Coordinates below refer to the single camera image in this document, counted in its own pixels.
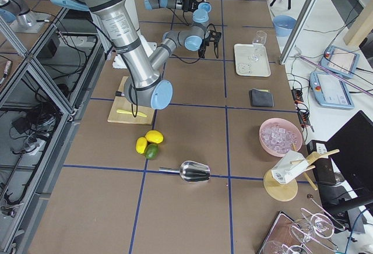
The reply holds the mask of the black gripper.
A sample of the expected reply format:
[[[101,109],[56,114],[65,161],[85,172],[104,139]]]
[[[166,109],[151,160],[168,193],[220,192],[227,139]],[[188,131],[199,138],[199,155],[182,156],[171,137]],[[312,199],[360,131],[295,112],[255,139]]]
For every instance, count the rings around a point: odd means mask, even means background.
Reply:
[[[207,34],[202,40],[202,43],[198,50],[198,57],[200,59],[205,59],[206,49],[210,45],[210,42],[211,42],[211,34]]]
[[[207,0],[183,0],[182,10],[183,12],[194,12],[198,9],[198,4],[202,2],[208,3]]]

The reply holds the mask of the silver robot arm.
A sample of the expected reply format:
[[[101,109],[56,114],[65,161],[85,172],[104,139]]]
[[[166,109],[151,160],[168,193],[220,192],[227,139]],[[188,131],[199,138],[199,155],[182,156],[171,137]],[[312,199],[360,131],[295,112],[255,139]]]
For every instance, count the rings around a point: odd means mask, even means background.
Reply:
[[[190,51],[202,47],[212,9],[205,0],[145,0],[148,10],[168,8],[192,12],[192,24],[188,30],[166,32],[155,51],[148,55],[132,23],[126,0],[50,1],[60,7],[89,11],[101,20],[115,52],[130,73],[124,84],[124,96],[134,105],[154,110],[167,107],[173,96],[172,84],[162,78],[159,68],[180,46]]]
[[[207,13],[212,10],[207,0],[144,0],[144,5],[147,10],[167,8],[195,12],[198,9],[204,9]]]

